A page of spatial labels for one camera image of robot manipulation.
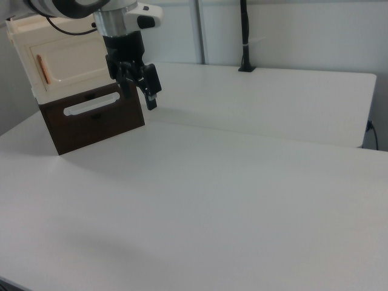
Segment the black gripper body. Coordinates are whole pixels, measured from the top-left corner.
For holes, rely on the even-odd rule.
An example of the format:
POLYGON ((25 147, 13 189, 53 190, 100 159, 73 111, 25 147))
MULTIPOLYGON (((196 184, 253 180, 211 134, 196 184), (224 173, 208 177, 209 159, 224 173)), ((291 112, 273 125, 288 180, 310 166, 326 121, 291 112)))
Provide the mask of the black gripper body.
POLYGON ((107 50, 105 58, 110 77, 117 79, 121 63, 129 65, 131 74, 139 77, 141 68, 144 66, 142 56, 145 52, 141 32, 135 31, 115 37, 104 36, 103 40, 107 50))

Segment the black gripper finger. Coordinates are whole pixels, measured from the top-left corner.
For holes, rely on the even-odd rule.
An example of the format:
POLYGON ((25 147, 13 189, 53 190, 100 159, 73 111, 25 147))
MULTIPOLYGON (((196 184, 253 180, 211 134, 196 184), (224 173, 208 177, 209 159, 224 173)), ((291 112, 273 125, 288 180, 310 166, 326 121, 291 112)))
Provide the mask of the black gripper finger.
POLYGON ((118 66, 118 71, 116 74, 116 81, 117 81, 118 85, 120 86, 125 99, 131 99, 132 98, 132 90, 131 90, 131 85, 130 85, 130 81, 129 81, 129 71, 127 70, 127 67, 123 64, 120 64, 118 66))
POLYGON ((156 97, 162 88, 155 65, 149 64, 140 67, 136 80, 137 86, 145 97, 147 109, 151 111, 157 108, 156 97))

